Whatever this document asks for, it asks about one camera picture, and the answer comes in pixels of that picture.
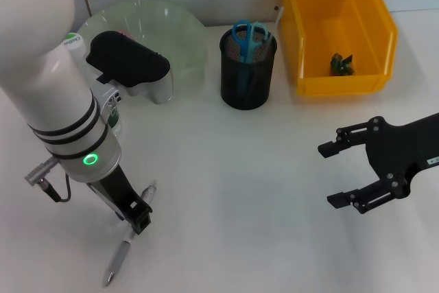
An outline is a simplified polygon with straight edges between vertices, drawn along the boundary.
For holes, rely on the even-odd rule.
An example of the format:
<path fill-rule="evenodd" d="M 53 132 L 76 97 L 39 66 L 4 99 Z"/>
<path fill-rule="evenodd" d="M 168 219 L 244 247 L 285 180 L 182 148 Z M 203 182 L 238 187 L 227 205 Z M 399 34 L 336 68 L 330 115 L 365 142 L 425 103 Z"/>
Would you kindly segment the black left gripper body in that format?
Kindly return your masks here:
<path fill-rule="evenodd" d="M 101 180 L 87 183 L 108 206 L 128 222 L 141 218 L 140 197 L 132 188 L 120 165 Z"/>

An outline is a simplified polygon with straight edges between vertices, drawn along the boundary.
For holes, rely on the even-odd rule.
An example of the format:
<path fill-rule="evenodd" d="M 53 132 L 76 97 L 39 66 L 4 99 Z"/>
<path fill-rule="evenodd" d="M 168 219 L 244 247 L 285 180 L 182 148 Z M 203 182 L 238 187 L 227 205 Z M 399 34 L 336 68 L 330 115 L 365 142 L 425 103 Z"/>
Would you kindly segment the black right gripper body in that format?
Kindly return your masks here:
<path fill-rule="evenodd" d="M 402 126 L 378 116 L 368 121 L 366 154 L 393 198 L 409 196 L 417 173 L 438 166 L 438 114 Z"/>

